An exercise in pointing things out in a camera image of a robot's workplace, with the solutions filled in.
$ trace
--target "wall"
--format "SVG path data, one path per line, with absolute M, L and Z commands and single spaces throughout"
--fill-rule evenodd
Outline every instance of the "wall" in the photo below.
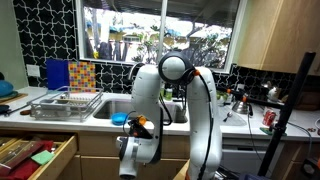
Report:
M 78 60 L 75 4 L 72 0 L 14 0 L 13 2 L 24 62 L 41 67 L 41 77 L 28 76 L 29 84 L 46 87 L 46 58 Z M 131 92 L 131 82 L 126 80 L 130 65 L 98 63 L 95 69 L 98 88 L 103 88 L 106 92 Z M 283 94 L 286 94 L 294 77 L 294 74 L 258 71 L 236 65 L 232 66 L 230 74 L 214 73 L 217 85 L 233 88 L 239 83 L 244 83 L 248 93 L 257 98 L 263 98 L 265 94 L 261 88 L 262 82 L 271 80 L 283 88 Z
M 28 86 L 12 0 L 0 1 L 0 72 L 15 89 Z

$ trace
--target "metal stand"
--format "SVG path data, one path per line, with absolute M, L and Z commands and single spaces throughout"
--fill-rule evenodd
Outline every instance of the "metal stand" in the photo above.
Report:
M 296 75 L 296 78 L 293 82 L 292 88 L 289 92 L 289 97 L 287 102 L 284 104 L 283 108 L 281 108 L 280 117 L 278 123 L 275 125 L 274 133 L 272 139 L 269 143 L 266 154 L 261 163 L 258 175 L 265 176 L 270 163 L 272 161 L 273 155 L 278 147 L 278 144 L 281 140 L 282 134 L 286 131 L 286 125 L 290 118 L 292 109 L 296 103 L 297 97 L 300 94 L 304 81 L 308 75 L 310 66 L 312 65 L 313 59 L 316 56 L 316 53 L 307 52 L 305 53 L 303 60 L 301 62 L 300 68 Z

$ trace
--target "kitchen sink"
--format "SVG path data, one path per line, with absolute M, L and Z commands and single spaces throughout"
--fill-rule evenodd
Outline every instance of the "kitchen sink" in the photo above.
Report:
M 187 122 L 187 118 L 184 115 L 181 106 L 174 103 L 166 103 L 166 107 L 169 110 L 173 123 Z M 133 109 L 133 106 L 131 105 L 130 99 L 128 100 L 112 99 L 112 100 L 106 100 L 105 102 L 103 102 L 103 104 L 100 106 L 100 109 L 98 109 L 98 111 L 93 115 L 93 117 L 97 119 L 111 119 L 111 116 L 114 113 L 117 113 L 117 112 L 129 113 L 131 111 L 134 111 L 134 109 Z M 163 113 L 164 113 L 164 123 L 168 123 L 169 117 L 166 111 L 164 110 Z M 139 114 L 136 112 L 131 113 L 129 116 L 129 119 L 135 118 L 138 115 Z

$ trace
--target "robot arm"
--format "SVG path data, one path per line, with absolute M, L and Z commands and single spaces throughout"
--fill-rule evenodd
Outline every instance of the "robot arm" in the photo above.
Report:
M 137 163 L 156 163 L 161 159 L 163 122 L 159 106 L 160 81 L 187 86 L 190 121 L 190 179 L 211 179 L 218 169 L 222 155 L 222 135 L 214 117 L 218 113 L 216 88 L 211 71 L 195 69 L 179 52 L 170 52 L 159 67 L 145 65 L 136 76 L 132 105 L 154 124 L 152 138 L 118 137 L 120 148 L 120 177 L 134 178 Z

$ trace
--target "soda can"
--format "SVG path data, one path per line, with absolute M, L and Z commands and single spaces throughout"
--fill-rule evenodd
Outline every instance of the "soda can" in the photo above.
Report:
M 274 119 L 276 118 L 276 113 L 271 111 L 271 110 L 268 110 L 266 112 L 266 114 L 264 115 L 264 118 L 263 118 L 263 121 L 262 121 L 262 124 L 266 125 L 266 126 L 270 126 Z

